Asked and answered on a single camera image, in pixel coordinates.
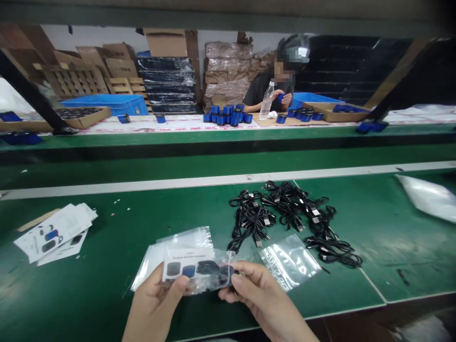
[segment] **t-shirt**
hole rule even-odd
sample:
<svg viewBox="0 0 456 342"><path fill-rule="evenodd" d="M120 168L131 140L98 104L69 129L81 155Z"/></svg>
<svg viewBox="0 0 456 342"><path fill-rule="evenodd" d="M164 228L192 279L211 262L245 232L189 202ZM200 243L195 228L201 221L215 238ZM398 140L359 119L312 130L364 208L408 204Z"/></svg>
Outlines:
<svg viewBox="0 0 456 342"><path fill-rule="evenodd" d="M262 102L263 98L265 97L266 90L269 87L269 82L271 82L273 77L274 73L271 68L263 73L258 74L247 90L246 95L244 96L244 104L257 105L258 103ZM283 90L285 94L293 94L295 91L292 80L290 83L278 83L274 86L274 90L277 89ZM282 104L277 99L272 102L271 111L282 111Z"/></svg>

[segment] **wall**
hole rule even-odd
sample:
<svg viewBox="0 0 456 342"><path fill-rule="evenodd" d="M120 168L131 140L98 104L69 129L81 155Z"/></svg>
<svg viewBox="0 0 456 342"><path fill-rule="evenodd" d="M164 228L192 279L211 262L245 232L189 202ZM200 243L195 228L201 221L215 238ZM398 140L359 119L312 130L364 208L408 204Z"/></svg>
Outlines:
<svg viewBox="0 0 456 342"><path fill-rule="evenodd" d="M49 40L57 50L77 51L76 46L102 46L125 42L133 47L135 52L149 49L146 38L135 32L134 28L73 26L73 34L69 34L65 25L41 25ZM247 37L253 38L254 52L264 49L275 49L280 39L288 37L286 33L247 32ZM200 77L204 72L204 44L212 41L235 42L237 31L198 31Z"/></svg>

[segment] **sleeve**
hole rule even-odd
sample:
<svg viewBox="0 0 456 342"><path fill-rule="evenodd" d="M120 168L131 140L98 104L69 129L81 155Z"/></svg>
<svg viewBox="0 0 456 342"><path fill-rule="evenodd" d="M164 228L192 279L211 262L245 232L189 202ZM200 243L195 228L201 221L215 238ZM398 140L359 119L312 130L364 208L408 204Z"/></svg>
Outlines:
<svg viewBox="0 0 456 342"><path fill-rule="evenodd" d="M256 79L254 79L253 82L250 84L250 87L248 88L246 95L244 96L244 100L242 100L242 102L245 105L256 105L256 103L254 103L255 88L256 88Z"/></svg>

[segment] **plastic water bottle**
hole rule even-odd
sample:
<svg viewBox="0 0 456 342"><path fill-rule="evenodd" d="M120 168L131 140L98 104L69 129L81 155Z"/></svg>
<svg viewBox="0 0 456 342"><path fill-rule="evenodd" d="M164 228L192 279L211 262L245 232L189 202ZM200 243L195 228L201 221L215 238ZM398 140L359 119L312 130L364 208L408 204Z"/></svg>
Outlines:
<svg viewBox="0 0 456 342"><path fill-rule="evenodd" d="M260 120L266 120L269 112L271 111L272 105L272 94L274 93L274 82L269 82L269 87L266 90L265 97L263 98L263 104L260 110Z"/></svg>

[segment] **blue plastic crate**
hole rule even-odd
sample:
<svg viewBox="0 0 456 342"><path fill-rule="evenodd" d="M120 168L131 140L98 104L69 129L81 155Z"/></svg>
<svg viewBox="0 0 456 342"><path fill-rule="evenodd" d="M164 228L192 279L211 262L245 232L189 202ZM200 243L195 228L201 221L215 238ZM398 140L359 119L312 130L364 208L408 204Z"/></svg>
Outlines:
<svg viewBox="0 0 456 342"><path fill-rule="evenodd" d="M65 107L110 107L111 116L149 115L142 95L96 94L62 101Z"/></svg>
<svg viewBox="0 0 456 342"><path fill-rule="evenodd" d="M332 99L313 93L294 93L293 100L288 109L298 109L303 106L304 102L327 102L327 103L344 103L344 101Z"/></svg>

